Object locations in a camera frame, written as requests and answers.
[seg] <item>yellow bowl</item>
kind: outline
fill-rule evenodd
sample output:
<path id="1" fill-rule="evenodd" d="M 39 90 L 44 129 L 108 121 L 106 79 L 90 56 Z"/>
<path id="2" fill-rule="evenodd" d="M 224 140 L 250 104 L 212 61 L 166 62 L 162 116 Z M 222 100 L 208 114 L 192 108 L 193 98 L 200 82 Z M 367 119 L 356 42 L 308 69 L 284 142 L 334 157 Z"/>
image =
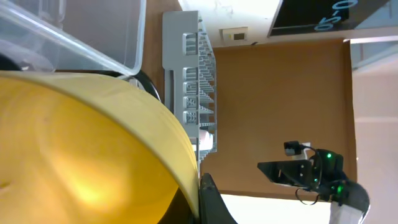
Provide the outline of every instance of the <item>yellow bowl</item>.
<path id="1" fill-rule="evenodd" d="M 116 78 L 0 72 L 0 223 L 157 223 L 177 189 L 198 217 L 189 138 Z"/>

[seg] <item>digital display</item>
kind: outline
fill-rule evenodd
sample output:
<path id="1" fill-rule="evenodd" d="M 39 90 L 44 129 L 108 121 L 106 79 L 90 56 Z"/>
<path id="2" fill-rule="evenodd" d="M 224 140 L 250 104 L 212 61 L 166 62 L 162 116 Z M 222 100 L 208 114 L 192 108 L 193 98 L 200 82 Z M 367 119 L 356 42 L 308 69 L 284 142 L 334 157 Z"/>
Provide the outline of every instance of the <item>digital display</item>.
<path id="1" fill-rule="evenodd" d="M 270 36 L 355 29 L 389 0 L 283 0 Z"/>

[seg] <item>table surface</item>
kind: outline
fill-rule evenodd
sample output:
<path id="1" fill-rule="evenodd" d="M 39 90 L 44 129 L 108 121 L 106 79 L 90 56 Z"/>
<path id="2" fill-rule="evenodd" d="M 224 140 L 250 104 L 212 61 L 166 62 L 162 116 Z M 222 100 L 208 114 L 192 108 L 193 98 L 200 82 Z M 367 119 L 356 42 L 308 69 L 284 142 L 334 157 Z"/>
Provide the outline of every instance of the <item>table surface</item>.
<path id="1" fill-rule="evenodd" d="M 181 11 L 178 0 L 147 0 L 144 55 L 142 71 L 154 82 L 164 100 L 164 69 L 162 66 L 162 17 L 163 12 Z"/>

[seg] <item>black plastic part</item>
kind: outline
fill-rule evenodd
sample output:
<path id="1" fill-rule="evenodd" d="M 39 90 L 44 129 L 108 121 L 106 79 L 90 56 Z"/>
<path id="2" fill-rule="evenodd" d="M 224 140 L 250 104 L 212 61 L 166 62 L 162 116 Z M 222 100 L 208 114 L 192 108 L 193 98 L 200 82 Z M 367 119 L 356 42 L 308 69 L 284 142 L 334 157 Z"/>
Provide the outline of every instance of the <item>black plastic part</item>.
<path id="1" fill-rule="evenodd" d="M 365 216 L 369 210 L 370 199 L 367 191 L 358 183 L 345 180 L 340 184 L 341 192 L 332 196 L 332 201 L 339 205 L 348 205 L 364 213 Z"/>
<path id="2" fill-rule="evenodd" d="M 237 224 L 225 206 L 210 174 L 200 181 L 199 206 L 201 224 Z"/>
<path id="3" fill-rule="evenodd" d="M 2 70 L 2 71 L 22 71 L 20 66 L 18 66 L 14 61 L 12 61 L 7 56 L 4 56 L 2 54 L 0 54 L 0 70 Z"/>
<path id="4" fill-rule="evenodd" d="M 312 164 L 308 160 L 259 162 L 257 168 L 275 184 L 282 184 L 304 189 L 313 184 Z"/>
<path id="5" fill-rule="evenodd" d="M 326 149 L 317 149 L 317 154 L 319 156 L 312 157 L 314 160 L 314 168 L 315 166 L 318 167 L 318 169 L 313 170 L 313 174 L 314 176 L 319 176 L 319 165 L 322 161 L 322 180 L 317 192 L 325 194 L 326 192 L 329 192 L 329 190 L 327 189 L 327 191 L 324 192 L 322 188 L 323 186 L 327 186 L 327 188 L 329 188 L 332 187 L 330 183 L 336 183 L 336 181 L 339 180 L 347 180 L 348 178 L 343 172 L 344 159 L 342 155 Z"/>
<path id="6" fill-rule="evenodd" d="M 301 145 L 298 141 L 289 141 L 284 143 L 286 156 L 300 155 L 305 149 L 305 146 Z"/>
<path id="7" fill-rule="evenodd" d="M 171 201 L 166 213 L 162 219 L 158 222 L 159 224 L 169 223 L 183 223 L 183 224 L 194 224 L 195 219 L 187 202 L 184 194 L 178 188 Z"/>

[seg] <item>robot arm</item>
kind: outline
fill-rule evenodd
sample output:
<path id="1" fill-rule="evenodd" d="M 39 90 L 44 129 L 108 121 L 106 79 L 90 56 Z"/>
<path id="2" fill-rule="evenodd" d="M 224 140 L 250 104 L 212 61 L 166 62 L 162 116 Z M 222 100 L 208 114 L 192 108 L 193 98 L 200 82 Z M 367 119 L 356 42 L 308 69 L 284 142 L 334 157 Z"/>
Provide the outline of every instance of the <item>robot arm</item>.
<path id="1" fill-rule="evenodd" d="M 325 149 L 314 149 L 298 141 L 285 142 L 285 153 L 299 160 L 260 162 L 257 167 L 275 184 L 308 192 L 331 202 L 330 224 L 362 223 L 370 208 L 369 195 L 343 172 L 343 156 Z M 315 152 L 310 159 L 300 156 L 307 149 Z"/>

